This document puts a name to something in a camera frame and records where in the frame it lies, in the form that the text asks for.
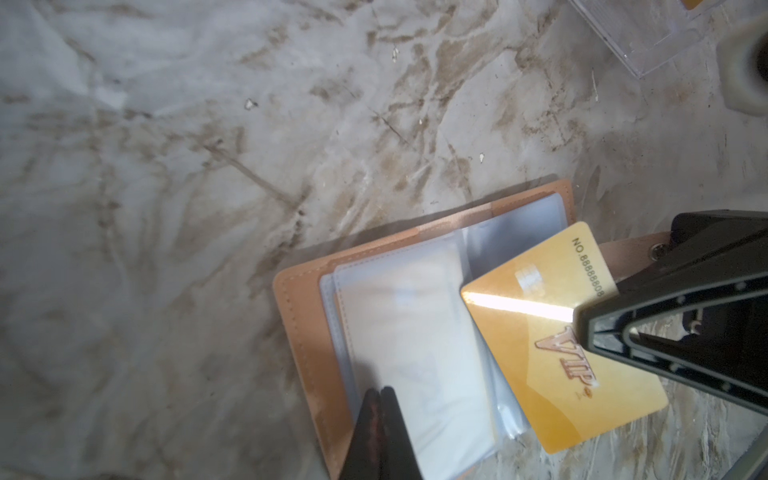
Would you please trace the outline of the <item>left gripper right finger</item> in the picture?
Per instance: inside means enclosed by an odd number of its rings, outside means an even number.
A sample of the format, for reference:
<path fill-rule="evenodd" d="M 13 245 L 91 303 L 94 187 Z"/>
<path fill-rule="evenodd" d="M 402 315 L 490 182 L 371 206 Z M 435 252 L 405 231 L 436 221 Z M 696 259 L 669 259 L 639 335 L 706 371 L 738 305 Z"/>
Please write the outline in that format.
<path fill-rule="evenodd" d="M 380 478 L 421 480 L 423 476 L 395 390 L 390 386 L 384 387 L 380 392 L 380 399 L 382 426 Z"/>

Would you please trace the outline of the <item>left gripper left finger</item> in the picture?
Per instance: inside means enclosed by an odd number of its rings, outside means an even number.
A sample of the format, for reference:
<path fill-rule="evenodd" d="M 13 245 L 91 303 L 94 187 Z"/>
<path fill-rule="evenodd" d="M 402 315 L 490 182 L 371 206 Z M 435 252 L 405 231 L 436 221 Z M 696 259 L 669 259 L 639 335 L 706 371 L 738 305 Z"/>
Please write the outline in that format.
<path fill-rule="evenodd" d="M 375 389 L 365 392 L 340 480 L 376 480 L 381 475 L 381 396 Z"/>

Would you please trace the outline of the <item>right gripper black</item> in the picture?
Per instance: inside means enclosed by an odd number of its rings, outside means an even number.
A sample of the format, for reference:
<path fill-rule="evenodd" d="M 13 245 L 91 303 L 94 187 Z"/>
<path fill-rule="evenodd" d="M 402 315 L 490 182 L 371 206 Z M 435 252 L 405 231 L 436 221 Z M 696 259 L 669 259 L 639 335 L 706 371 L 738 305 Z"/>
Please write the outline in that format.
<path fill-rule="evenodd" d="M 766 234 L 766 212 L 678 214 L 667 257 L 577 311 L 581 345 L 766 413 Z"/>

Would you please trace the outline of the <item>pink leather card holder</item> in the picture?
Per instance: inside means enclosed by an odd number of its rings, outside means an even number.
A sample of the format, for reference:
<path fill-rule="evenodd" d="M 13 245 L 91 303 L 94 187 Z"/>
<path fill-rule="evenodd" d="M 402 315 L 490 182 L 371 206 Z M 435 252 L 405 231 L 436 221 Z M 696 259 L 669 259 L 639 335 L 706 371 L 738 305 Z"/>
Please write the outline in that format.
<path fill-rule="evenodd" d="M 422 479 L 458 479 L 507 439 L 538 440 L 461 290 L 578 222 L 571 183 L 557 180 L 276 275 L 332 478 L 369 389 L 395 390 Z M 648 264 L 645 240 L 598 246 L 616 288 Z"/>

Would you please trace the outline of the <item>gold card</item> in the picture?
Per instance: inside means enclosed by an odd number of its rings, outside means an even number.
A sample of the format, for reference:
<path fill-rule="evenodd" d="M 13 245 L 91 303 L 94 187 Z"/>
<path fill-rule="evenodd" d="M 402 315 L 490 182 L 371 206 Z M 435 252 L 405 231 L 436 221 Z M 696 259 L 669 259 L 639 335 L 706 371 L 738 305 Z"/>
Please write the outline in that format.
<path fill-rule="evenodd" d="M 472 319 L 549 454 L 668 404 L 657 375 L 590 353 L 577 338 L 577 311 L 617 292 L 584 222 L 461 290 Z"/>

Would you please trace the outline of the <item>clear acrylic card tray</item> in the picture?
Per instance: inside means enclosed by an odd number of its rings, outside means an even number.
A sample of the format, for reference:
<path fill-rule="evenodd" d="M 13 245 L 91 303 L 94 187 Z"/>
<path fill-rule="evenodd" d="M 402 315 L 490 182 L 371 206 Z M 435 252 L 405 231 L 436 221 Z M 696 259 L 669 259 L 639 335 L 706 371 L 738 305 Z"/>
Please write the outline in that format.
<path fill-rule="evenodd" d="M 638 79 L 705 37 L 721 1 L 571 0 L 571 6 Z"/>

